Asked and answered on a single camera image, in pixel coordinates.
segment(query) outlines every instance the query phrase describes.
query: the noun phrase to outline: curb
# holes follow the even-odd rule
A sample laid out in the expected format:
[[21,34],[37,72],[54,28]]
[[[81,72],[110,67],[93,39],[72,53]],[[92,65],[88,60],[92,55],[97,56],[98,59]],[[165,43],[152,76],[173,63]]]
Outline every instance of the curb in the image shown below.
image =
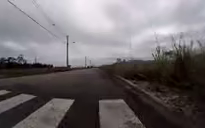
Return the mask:
[[131,81],[114,76],[114,80],[127,92],[126,103],[132,108],[146,128],[194,128],[190,119],[171,111],[155,96],[140,89]]

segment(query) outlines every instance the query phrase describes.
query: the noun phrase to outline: crosswalk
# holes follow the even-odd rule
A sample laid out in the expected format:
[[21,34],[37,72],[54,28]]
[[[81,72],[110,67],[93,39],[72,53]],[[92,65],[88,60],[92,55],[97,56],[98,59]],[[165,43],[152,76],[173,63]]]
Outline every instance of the crosswalk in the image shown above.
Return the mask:
[[[19,93],[8,96],[10,93],[13,92],[0,90],[0,97],[3,97],[0,98],[0,128],[59,128],[66,126],[61,123],[72,118],[67,116],[67,113],[70,113],[76,104],[74,99],[45,98]],[[99,107],[100,128],[144,128],[124,100],[100,100],[98,104],[95,106]]]

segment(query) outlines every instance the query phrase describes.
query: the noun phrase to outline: cloudy sky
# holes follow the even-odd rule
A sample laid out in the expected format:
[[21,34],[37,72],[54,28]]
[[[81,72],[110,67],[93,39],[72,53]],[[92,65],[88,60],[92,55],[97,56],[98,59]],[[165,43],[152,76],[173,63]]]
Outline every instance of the cloudy sky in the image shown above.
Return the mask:
[[70,42],[76,42],[70,44],[70,62],[81,66],[85,56],[96,65],[118,57],[151,59],[154,32],[162,40],[205,28],[205,0],[11,1],[59,37],[51,36],[7,0],[0,0],[0,57],[23,54],[29,62],[36,57],[40,62],[64,65],[67,34]]

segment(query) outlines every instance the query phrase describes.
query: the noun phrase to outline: power line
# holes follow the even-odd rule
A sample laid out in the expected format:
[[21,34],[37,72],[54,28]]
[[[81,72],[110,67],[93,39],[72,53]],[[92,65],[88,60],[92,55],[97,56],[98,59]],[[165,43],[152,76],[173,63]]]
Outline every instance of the power line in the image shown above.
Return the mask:
[[24,12],[22,9],[20,9],[17,5],[15,5],[13,2],[11,2],[10,0],[7,0],[11,5],[13,5],[13,7],[15,7],[16,9],[18,9],[20,12],[22,12],[24,15],[26,15],[28,18],[30,18],[33,22],[35,22],[36,24],[38,24],[41,28],[43,28],[44,30],[46,30],[49,34],[51,34],[53,37],[55,37],[56,39],[58,39],[59,41],[60,38],[58,36],[56,36],[54,33],[52,33],[50,30],[48,30],[47,28],[45,28],[43,25],[41,25],[39,22],[37,22],[34,18],[32,18],[30,15],[28,15],[26,12]]
[[62,30],[57,27],[57,25],[55,24],[55,22],[50,18],[50,16],[48,16],[48,14],[44,11],[44,9],[41,7],[41,5],[37,2],[37,0],[32,0],[33,5],[35,6],[35,8],[37,8],[37,10],[43,15],[43,17],[47,20],[47,22],[52,25],[53,27],[55,27],[55,29],[60,32],[62,35],[66,35],[65,33],[62,32]]

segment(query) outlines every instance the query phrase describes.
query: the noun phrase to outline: utility pole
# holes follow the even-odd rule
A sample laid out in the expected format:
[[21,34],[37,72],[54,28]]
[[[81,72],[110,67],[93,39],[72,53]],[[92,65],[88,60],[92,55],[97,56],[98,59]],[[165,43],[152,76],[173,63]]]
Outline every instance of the utility pole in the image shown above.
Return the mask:
[[67,42],[66,42],[66,65],[67,65],[67,67],[69,67],[69,36],[67,35],[66,36],[66,40],[67,40]]
[[85,56],[85,68],[87,67],[87,58]]

